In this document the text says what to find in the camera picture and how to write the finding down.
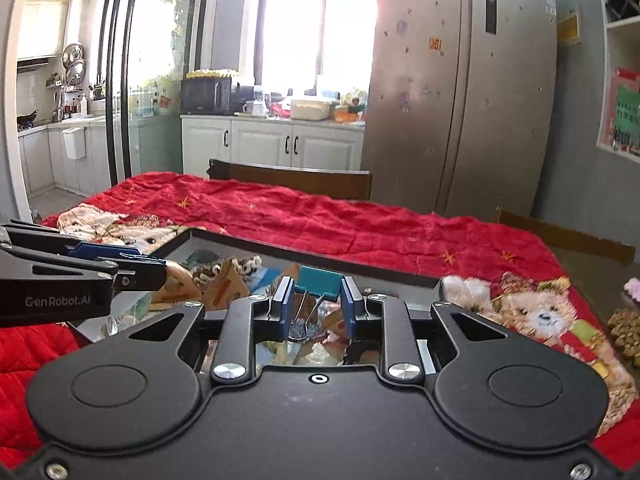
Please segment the brown pyramid packet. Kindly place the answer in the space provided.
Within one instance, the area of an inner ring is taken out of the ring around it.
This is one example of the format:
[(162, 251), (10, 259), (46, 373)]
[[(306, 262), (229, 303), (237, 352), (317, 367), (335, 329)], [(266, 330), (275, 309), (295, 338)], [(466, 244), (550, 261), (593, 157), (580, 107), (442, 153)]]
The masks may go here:
[(202, 300), (201, 289), (195, 284), (189, 270), (175, 261), (167, 260), (166, 271), (165, 285), (151, 295), (150, 311), (167, 310), (178, 302)]
[(232, 301), (250, 296), (250, 291), (242, 278), (230, 270), (220, 274), (210, 282), (203, 295), (203, 304), (206, 311), (226, 310)]

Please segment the brown beige crochet scrunchie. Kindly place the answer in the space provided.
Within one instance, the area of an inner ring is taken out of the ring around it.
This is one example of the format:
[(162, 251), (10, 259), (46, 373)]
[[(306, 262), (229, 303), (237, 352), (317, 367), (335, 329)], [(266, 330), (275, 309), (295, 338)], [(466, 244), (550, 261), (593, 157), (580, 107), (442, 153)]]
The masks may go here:
[(200, 287), (204, 287), (215, 278), (218, 278), (220, 274), (227, 273), (230, 270), (235, 270), (235, 273), (247, 283), (261, 267), (262, 258), (259, 256), (230, 258), (224, 261), (199, 264), (191, 271), (191, 274), (194, 283)]

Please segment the teal binder clip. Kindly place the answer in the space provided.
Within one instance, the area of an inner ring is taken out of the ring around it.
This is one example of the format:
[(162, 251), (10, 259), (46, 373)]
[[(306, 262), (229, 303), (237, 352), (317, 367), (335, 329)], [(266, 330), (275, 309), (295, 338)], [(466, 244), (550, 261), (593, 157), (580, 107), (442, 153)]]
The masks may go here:
[(343, 275), (334, 271), (302, 266), (294, 280), (294, 310), (288, 341), (303, 342), (311, 337), (311, 326), (318, 324), (318, 309), (325, 301), (337, 302)]

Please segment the black shallow cardboard box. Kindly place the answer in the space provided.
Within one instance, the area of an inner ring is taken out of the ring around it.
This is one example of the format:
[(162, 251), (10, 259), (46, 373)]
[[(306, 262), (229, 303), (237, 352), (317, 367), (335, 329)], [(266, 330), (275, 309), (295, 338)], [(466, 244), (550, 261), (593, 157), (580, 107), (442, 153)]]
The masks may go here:
[(194, 378), (188, 367), (203, 361), (209, 338), (218, 342), (210, 382), (248, 384), (256, 373), (256, 342), (287, 341), (307, 298), (314, 298), (317, 306), (326, 301), (340, 304), (349, 339), (378, 342), (378, 370), (389, 382), (418, 384), (437, 372), (436, 309), (412, 310), (390, 294), (363, 295), (356, 282), (359, 275), (390, 281), (394, 272), (237, 238), (230, 244), (254, 255), (292, 261), (299, 269), (282, 276), (271, 294), (262, 289), (242, 292), (218, 312), (207, 312), (208, 302), (200, 291), (185, 287), (164, 314), (66, 358), (61, 374), (73, 389), (122, 386), (134, 396), (155, 385), (186, 384)]

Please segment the red patterned bed quilt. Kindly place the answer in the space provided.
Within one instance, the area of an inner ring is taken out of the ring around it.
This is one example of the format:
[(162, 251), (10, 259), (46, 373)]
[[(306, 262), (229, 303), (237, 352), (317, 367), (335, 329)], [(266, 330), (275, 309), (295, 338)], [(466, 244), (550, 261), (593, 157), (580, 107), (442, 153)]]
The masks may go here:
[[(525, 231), (282, 186), (149, 172), (84, 203), (120, 220), (155, 217), (159, 226), (196, 226), (432, 278), (498, 282), (509, 272), (548, 282), (570, 275), (539, 237)], [(44, 364), (77, 349), (79, 340), (61, 324), (1, 329), (1, 466), (15, 468), (40, 448), (26, 410), (26, 387)], [(627, 405), (624, 416), (615, 415), (616, 424), (596, 440), (596, 448), (623, 469), (639, 463), (639, 399)]]

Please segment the black microwave oven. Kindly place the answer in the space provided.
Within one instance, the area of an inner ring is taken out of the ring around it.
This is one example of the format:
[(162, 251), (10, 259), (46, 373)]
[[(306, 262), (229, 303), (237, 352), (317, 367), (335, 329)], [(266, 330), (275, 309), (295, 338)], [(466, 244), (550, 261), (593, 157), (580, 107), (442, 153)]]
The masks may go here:
[(233, 115), (239, 108), (232, 77), (196, 77), (181, 81), (180, 112), (183, 115)]

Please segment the white kitchen cabinet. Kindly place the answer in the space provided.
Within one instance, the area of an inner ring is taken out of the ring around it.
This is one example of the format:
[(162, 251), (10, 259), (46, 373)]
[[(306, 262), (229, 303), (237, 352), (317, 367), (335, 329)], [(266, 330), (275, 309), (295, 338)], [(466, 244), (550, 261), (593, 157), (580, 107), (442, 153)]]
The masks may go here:
[(364, 127), (255, 116), (181, 117), (183, 171), (205, 178), (212, 159), (243, 165), (358, 170)]

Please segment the white mug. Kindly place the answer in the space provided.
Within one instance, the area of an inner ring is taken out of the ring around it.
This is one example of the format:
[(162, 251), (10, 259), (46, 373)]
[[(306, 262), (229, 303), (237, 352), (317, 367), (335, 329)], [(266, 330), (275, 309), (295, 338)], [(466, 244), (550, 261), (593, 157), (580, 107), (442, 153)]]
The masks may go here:
[(246, 101), (243, 105), (243, 112), (252, 116), (264, 117), (268, 114), (268, 107), (263, 100)]

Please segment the white storage container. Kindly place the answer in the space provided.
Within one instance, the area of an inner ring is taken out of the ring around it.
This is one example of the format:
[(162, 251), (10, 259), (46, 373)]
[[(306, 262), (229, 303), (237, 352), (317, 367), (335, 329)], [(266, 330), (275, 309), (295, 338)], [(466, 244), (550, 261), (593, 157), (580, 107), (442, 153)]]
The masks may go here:
[(306, 120), (306, 122), (322, 122), (330, 117), (332, 107), (334, 102), (328, 99), (292, 99), (290, 118)]

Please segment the silver double-door refrigerator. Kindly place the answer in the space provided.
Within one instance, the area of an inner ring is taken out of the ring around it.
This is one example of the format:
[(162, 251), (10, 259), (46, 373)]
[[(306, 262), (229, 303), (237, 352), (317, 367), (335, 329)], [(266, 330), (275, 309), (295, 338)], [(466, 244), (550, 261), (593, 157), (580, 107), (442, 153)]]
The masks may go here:
[(529, 214), (557, 47), (555, 0), (378, 0), (361, 156), (373, 200)]

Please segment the white wall shelf unit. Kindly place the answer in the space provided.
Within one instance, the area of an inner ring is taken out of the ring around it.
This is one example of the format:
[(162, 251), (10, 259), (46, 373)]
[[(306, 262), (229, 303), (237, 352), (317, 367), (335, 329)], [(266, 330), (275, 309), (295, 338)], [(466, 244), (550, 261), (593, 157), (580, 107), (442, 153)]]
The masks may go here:
[(605, 86), (598, 148), (638, 164), (639, 149), (614, 140), (614, 113), (623, 75), (639, 73), (639, 0), (601, 0), (604, 23)]

